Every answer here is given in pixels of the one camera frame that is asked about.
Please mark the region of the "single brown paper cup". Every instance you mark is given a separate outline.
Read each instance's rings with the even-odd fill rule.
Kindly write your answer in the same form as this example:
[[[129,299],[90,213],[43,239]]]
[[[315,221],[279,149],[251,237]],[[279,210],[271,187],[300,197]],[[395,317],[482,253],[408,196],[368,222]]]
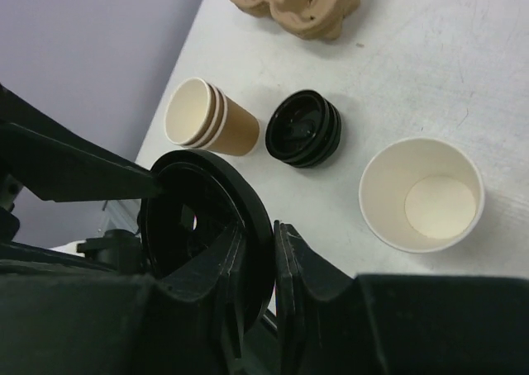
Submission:
[[[395,249],[425,254],[464,240],[484,212],[484,181],[461,150],[426,137],[395,142],[367,164],[359,205],[371,231]]]

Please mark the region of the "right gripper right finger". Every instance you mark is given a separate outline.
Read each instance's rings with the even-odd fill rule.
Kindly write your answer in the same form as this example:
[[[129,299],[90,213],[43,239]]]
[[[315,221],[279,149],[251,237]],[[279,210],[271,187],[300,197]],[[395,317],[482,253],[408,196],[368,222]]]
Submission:
[[[358,374],[358,283],[313,251],[293,225],[274,223],[282,374]]]

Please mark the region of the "black cup lid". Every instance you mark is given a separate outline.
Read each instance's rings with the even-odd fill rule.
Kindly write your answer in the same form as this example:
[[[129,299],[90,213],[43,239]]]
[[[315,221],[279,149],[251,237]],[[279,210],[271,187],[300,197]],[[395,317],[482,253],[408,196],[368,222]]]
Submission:
[[[273,231],[251,185],[206,150],[175,150],[150,170],[163,192],[141,202],[138,224],[151,272],[165,278],[208,249],[232,223],[245,233],[245,328],[264,314],[274,287]]]

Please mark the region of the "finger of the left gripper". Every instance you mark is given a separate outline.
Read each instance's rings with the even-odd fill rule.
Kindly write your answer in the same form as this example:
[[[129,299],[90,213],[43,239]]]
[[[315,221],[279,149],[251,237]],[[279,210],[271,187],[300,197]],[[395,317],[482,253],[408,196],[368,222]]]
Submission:
[[[14,123],[1,124],[1,161],[43,201],[144,199],[164,191],[153,173],[96,145],[82,149]]]

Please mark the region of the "stack of brown paper cups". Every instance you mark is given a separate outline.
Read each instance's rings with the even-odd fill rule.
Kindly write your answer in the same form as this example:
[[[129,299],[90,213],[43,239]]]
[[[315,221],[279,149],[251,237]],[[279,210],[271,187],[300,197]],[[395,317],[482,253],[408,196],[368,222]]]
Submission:
[[[189,78],[169,100],[164,133],[170,142],[185,149],[244,156],[258,143],[260,123],[217,86]]]

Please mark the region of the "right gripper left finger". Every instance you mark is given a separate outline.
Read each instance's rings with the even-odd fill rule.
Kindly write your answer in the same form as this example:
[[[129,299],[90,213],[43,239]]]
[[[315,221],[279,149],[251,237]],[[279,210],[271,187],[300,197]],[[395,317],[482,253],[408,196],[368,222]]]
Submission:
[[[163,279],[156,350],[168,358],[241,358],[248,318],[246,233],[231,223],[212,245]]]

